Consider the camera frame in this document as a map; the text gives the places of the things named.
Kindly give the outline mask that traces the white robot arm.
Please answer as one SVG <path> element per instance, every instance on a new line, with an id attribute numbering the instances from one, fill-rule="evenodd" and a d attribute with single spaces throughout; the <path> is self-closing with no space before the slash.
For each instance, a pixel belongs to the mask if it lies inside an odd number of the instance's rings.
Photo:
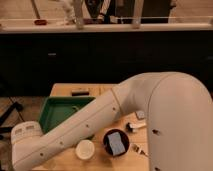
<path id="1" fill-rule="evenodd" d="M 213 171 L 213 99 L 181 72 L 135 75 L 44 134 L 36 121 L 11 132 L 12 166 L 30 171 L 136 111 L 145 113 L 150 171 Z"/>

